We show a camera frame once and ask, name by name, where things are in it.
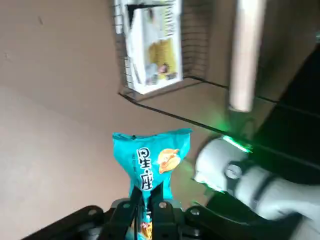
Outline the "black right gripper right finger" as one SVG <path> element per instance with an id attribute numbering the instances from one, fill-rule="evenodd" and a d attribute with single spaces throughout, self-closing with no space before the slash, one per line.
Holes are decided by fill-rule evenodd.
<path id="1" fill-rule="evenodd" d="M 186 210 L 164 198 L 163 185 L 151 191 L 154 240 L 291 240 L 303 217 L 291 213 L 266 220 L 227 193 L 214 193 L 207 205 Z"/>

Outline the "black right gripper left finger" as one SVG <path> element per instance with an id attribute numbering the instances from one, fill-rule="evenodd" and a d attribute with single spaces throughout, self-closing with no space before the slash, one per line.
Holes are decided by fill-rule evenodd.
<path id="1" fill-rule="evenodd" d="M 23 239 L 124 240 L 141 200 L 142 192 L 134 187 L 129 198 L 115 200 L 106 212 L 97 205 L 88 205 Z"/>

